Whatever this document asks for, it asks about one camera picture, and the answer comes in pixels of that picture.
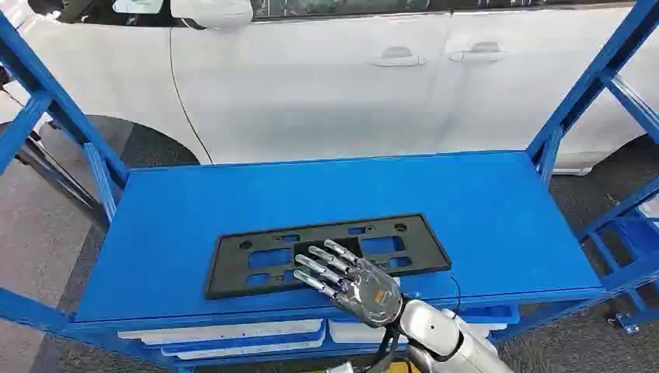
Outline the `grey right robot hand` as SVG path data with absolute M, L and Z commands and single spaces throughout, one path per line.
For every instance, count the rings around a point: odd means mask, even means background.
M 333 304 L 370 327 L 394 323 L 403 310 L 398 283 L 372 262 L 327 239 L 295 255 L 295 279 L 330 298 Z

